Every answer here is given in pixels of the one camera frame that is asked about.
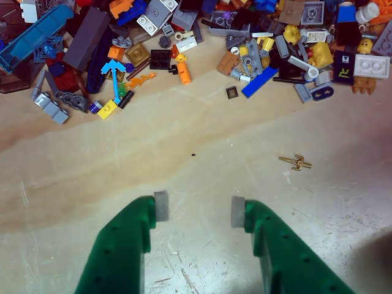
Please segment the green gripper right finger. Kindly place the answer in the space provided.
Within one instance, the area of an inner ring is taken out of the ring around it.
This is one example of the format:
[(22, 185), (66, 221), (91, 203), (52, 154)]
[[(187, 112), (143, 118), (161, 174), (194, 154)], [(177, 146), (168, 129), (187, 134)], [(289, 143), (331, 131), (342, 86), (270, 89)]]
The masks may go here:
[(251, 235), (265, 293), (353, 293), (268, 206), (232, 197), (231, 226)]

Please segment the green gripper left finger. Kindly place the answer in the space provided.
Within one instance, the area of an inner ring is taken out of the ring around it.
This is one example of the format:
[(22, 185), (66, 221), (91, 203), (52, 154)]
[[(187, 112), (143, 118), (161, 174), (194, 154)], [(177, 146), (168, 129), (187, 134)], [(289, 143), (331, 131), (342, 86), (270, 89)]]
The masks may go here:
[(165, 190), (130, 202), (100, 230), (75, 293), (143, 293), (150, 230), (167, 220)]

